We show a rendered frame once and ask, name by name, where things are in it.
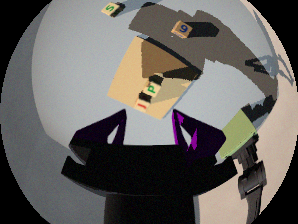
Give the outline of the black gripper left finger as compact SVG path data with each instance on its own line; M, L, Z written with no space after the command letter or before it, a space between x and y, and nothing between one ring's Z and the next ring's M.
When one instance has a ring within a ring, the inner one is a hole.
M108 143L108 136L118 126L112 144L123 144L126 130L126 109L88 125L75 132L73 138L92 140L93 142Z

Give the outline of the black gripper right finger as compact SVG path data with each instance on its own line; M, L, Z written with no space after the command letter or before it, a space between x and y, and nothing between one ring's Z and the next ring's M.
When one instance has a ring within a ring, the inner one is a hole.
M172 125L175 144L183 146L187 168L195 159L215 155L226 141L222 130L187 116L177 109L173 109L172 112ZM189 146L180 125L191 136Z

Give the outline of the tan flat mat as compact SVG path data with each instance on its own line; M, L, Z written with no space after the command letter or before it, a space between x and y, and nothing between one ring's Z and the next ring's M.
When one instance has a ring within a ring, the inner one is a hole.
M159 120L178 100L197 74L180 60L137 36L126 51L107 96L134 108L139 93L151 98L147 112ZM152 77L161 82L156 97L143 93Z

